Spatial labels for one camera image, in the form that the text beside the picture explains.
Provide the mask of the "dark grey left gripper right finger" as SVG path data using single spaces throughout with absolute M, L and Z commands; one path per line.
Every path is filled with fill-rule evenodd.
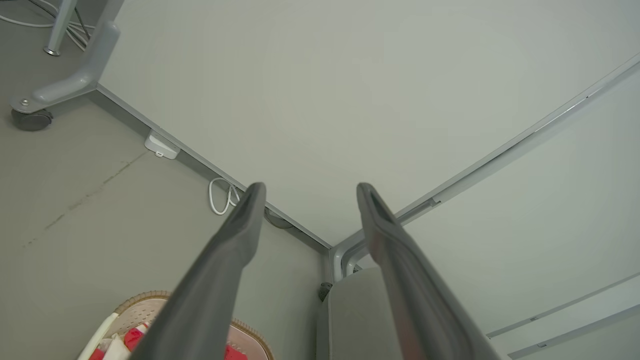
M 405 360 L 497 360 L 464 310 L 375 187 L 356 188 L 366 246 L 378 264 Z

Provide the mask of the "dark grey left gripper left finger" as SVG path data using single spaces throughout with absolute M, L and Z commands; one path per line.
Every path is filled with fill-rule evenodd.
M 244 192 L 180 281 L 133 360 L 222 360 L 243 269 L 258 250 L 266 186 Z

